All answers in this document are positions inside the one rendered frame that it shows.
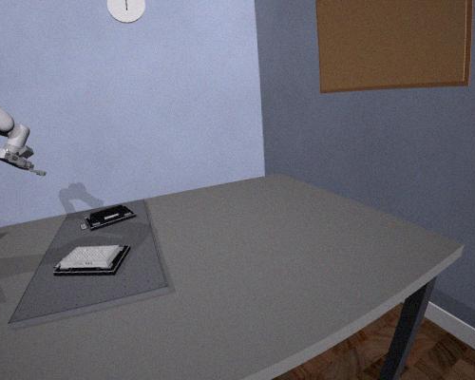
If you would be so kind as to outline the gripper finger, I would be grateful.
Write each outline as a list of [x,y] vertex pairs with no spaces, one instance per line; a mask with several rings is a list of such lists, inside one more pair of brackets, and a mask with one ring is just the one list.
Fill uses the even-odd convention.
[[27,167],[29,167],[29,171],[35,172],[36,175],[40,175],[40,176],[45,176],[45,175],[46,175],[46,172],[44,172],[44,171],[34,170],[34,169],[33,169],[33,167],[34,167],[33,164],[28,163],[27,161],[24,161],[24,160],[22,160],[22,162],[27,163],[27,164],[28,164]]
[[18,160],[18,157],[15,157],[13,155],[9,155],[9,162],[16,163],[19,167],[24,167],[24,168],[27,167],[27,165],[28,165],[27,163],[17,161],[17,160]]

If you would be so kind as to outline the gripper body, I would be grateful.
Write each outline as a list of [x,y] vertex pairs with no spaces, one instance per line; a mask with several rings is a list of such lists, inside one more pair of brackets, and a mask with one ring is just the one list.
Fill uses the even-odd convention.
[[24,160],[24,161],[26,161],[26,162],[28,162],[28,163],[31,163],[30,161],[27,161],[27,160],[25,160],[25,159],[23,159],[23,158],[21,158],[21,157],[15,155],[15,154],[11,153],[10,151],[8,151],[8,150],[6,150],[6,149],[0,148],[0,161],[6,162],[6,163],[8,163],[8,164],[10,164],[10,165],[13,165],[13,166],[15,166],[15,167],[17,167],[17,168],[20,168],[20,169],[29,170],[29,167],[26,167],[26,168],[24,168],[24,167],[19,167],[16,163],[11,163],[11,162],[9,162],[9,157],[10,157],[10,155],[13,155],[13,156],[18,157],[18,160],[17,160],[18,162],[21,162],[22,160]]

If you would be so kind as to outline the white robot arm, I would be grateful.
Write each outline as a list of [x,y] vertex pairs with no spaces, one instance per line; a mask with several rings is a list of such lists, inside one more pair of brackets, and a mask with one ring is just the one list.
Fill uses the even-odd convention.
[[34,154],[33,150],[25,145],[29,132],[29,128],[25,125],[14,124],[11,115],[0,107],[0,135],[8,137],[4,149],[25,159],[31,157]]

